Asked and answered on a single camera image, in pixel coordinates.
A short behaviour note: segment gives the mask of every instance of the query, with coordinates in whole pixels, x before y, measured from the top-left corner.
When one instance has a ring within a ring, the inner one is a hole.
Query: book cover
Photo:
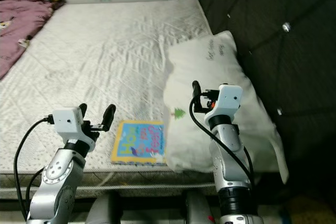
[[[121,122],[111,161],[118,164],[165,165],[163,129],[162,122]]]

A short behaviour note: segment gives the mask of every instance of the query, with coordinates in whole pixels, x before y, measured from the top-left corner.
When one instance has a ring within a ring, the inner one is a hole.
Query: dark tufted headboard
[[[335,177],[336,0],[200,3],[214,34],[232,32],[282,137],[290,181]]]

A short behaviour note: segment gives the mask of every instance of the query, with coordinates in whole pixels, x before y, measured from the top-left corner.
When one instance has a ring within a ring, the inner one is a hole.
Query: pink fabric
[[[0,79],[21,57],[31,40],[64,0],[0,0]]]

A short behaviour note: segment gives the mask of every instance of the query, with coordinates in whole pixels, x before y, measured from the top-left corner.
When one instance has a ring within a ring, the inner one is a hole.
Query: pillowcase
[[[243,89],[233,123],[239,126],[239,137],[250,153],[255,171],[280,171],[285,183],[289,175],[281,138],[251,81],[243,73],[236,52],[229,31],[190,40],[169,49],[172,69],[164,90],[164,103],[170,114],[165,120],[167,164],[175,172],[212,172],[211,139],[194,124],[188,112],[193,97],[192,82],[197,80],[202,91],[218,90],[220,84],[228,83]],[[195,116],[208,128],[204,124],[204,114],[195,113]]]

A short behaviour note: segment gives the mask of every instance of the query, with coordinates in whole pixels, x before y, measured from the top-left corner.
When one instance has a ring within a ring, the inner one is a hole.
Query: white quilted mattress
[[[85,172],[169,170],[113,165],[114,137],[122,120],[163,120],[167,47],[210,33],[196,0],[62,7],[0,82],[0,173],[13,173],[18,143],[34,122],[83,102],[92,123],[101,122],[110,103],[117,106]],[[35,173],[63,146],[53,128],[42,124],[31,133],[18,162],[21,174]]]

